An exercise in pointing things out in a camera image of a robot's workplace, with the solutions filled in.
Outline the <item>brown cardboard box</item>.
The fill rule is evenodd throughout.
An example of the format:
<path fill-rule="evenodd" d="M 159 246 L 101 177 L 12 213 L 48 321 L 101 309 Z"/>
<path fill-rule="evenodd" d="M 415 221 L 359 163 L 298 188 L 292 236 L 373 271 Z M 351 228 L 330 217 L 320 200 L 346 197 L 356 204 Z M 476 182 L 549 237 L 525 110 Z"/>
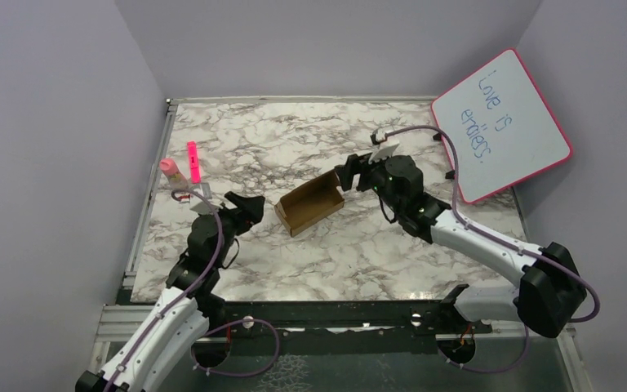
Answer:
<path fill-rule="evenodd" d="M 339 186 L 336 172 L 330 170 L 279 199 L 274 209 L 291 237 L 301 234 L 345 205 Z"/>

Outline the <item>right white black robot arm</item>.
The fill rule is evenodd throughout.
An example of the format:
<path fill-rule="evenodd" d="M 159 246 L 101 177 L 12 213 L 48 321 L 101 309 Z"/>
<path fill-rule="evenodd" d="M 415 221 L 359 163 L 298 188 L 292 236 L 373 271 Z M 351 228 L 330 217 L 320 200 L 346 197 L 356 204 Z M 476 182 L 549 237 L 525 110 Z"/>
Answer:
<path fill-rule="evenodd" d="M 351 154 L 335 174 L 344 191 L 354 187 L 354 179 L 357 191 L 373 191 L 411 236 L 457 251 L 508 281 L 455 290 L 438 311 L 445 330 L 458 332 L 481 320 L 514 321 L 554 338 L 573 322 L 587 291 L 564 246 L 524 243 L 459 216 L 425 191 L 422 171 L 406 155 L 373 162 L 369 154 Z"/>

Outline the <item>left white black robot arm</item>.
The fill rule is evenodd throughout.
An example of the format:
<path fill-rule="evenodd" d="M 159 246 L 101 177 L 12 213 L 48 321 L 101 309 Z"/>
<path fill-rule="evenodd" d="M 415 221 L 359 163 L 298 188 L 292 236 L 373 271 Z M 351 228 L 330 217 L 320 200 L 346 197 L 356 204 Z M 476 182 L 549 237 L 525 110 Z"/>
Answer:
<path fill-rule="evenodd" d="M 207 205 L 191 225 L 187 248 L 172 267 L 153 309 L 98 372 L 85 371 L 76 391 L 152 391 L 200 337 L 226 320 L 225 302 L 212 290 L 237 236 L 261 222 L 265 197 L 228 192 L 232 207 Z"/>

